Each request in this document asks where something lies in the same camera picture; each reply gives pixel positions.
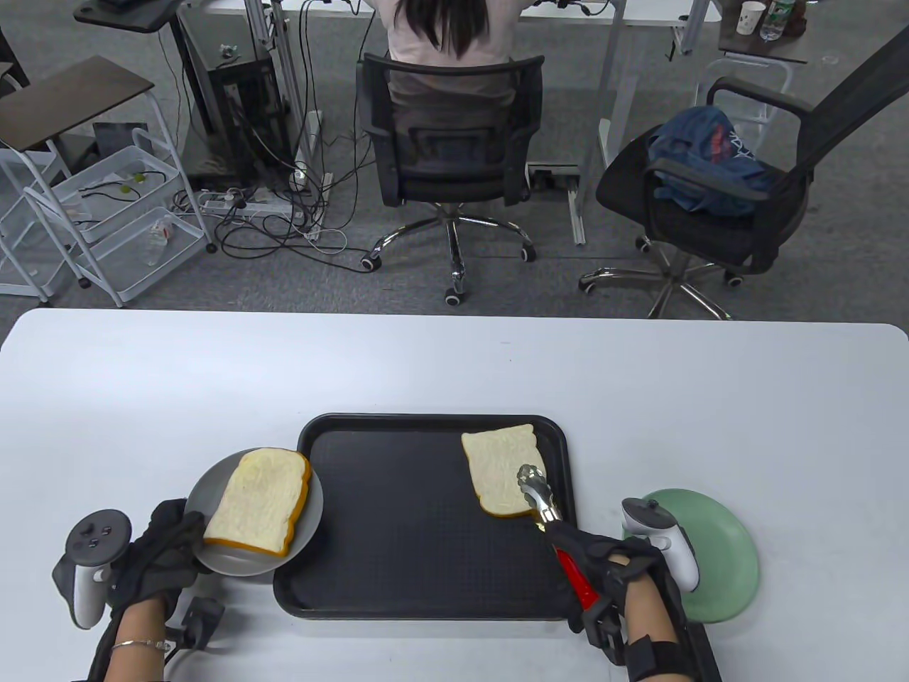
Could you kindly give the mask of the person's right hand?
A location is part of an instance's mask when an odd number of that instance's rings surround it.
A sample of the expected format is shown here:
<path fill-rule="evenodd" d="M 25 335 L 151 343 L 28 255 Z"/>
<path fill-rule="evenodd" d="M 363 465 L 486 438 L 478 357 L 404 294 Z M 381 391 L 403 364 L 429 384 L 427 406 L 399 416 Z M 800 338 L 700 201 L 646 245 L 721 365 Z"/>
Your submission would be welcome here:
<path fill-rule="evenodd" d="M 686 616 L 662 553 L 643 540 L 619 540 L 565 521 L 545 525 L 577 595 L 568 623 L 625 668 L 629 680 L 692 680 L 694 656 L 684 644 Z"/>

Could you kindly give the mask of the person's left hand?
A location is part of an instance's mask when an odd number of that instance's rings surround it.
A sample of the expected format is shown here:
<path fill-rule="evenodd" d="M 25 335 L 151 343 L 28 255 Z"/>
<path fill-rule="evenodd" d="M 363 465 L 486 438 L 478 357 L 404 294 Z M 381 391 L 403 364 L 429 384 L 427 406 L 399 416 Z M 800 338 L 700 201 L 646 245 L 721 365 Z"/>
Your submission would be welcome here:
<path fill-rule="evenodd" d="M 111 565 L 107 588 L 111 619 L 122 617 L 127 607 L 159 598 L 163 617 L 169 620 L 182 591 L 192 587 L 200 573 L 195 552 L 204 532 L 204 514 L 186 510 L 185 498 L 160 503 L 145 533 Z"/>

